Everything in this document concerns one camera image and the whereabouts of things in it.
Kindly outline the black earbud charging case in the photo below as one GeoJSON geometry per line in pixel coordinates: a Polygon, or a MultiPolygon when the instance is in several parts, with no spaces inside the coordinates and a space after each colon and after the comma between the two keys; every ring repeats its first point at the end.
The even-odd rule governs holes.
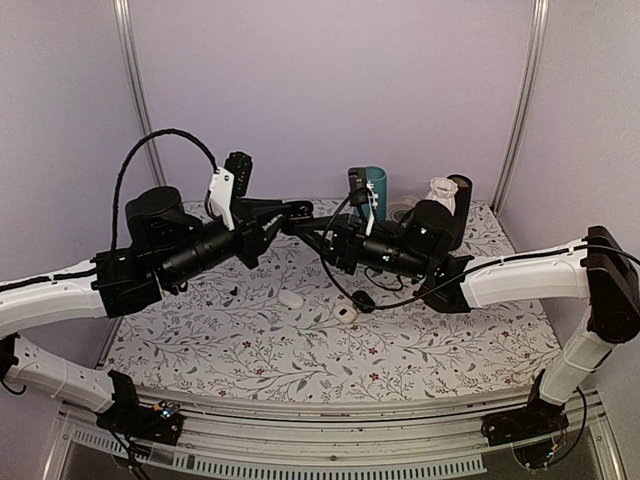
{"type": "Polygon", "coordinates": [[[284,203],[291,221],[308,220],[314,217],[314,204],[309,200],[295,200],[284,203]]]}

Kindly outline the white earbud charging case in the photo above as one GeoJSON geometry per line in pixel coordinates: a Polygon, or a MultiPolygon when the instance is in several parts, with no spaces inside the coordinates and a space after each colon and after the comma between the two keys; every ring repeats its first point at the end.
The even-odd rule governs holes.
{"type": "Polygon", "coordinates": [[[292,310],[298,310],[304,306],[304,299],[289,290],[281,290],[278,294],[278,300],[282,305],[292,310]]]}

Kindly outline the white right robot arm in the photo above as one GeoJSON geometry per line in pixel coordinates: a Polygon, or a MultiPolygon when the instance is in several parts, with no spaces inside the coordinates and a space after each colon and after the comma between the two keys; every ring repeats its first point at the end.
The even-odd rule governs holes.
{"type": "Polygon", "coordinates": [[[322,262],[345,273],[368,266],[418,280],[415,299],[440,313],[467,313],[493,304],[547,298],[586,299],[589,306],[562,352],[538,376],[517,427],[537,436],[556,409],[608,357],[639,333],[639,277],[635,258],[610,232],[591,227],[565,245],[512,256],[452,255],[464,220],[441,204],[421,200],[400,223],[369,226],[334,213],[316,218],[305,208],[283,228],[303,240],[322,262]]]}

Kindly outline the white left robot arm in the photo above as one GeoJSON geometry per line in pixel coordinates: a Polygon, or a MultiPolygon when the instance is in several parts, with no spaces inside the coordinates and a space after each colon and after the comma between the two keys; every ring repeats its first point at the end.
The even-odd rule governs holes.
{"type": "Polygon", "coordinates": [[[41,350],[26,329],[66,320],[118,318],[141,312],[166,293],[229,258],[247,268],[270,246],[295,205],[234,199],[227,220],[188,214],[179,191],[155,187],[125,207],[130,247],[97,254],[72,267],[1,288],[1,377],[22,382],[111,419],[128,434],[148,426],[128,376],[89,370],[41,350]]]}

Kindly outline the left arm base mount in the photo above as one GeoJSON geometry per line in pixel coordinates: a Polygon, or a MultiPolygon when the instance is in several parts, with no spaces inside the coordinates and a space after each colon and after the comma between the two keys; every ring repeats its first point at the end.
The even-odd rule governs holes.
{"type": "Polygon", "coordinates": [[[114,386],[113,404],[104,413],[96,415],[98,427],[126,438],[170,446],[178,444],[184,423],[179,404],[161,400],[153,406],[144,406],[129,376],[111,370],[108,377],[114,386]]]}

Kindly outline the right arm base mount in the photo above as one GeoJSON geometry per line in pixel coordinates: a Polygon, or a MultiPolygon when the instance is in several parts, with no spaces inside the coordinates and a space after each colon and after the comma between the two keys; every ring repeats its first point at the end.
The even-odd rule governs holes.
{"type": "Polygon", "coordinates": [[[541,398],[542,370],[532,385],[523,407],[485,415],[481,433],[490,446],[531,439],[540,435],[561,431],[569,426],[565,405],[555,405],[541,398]]]}

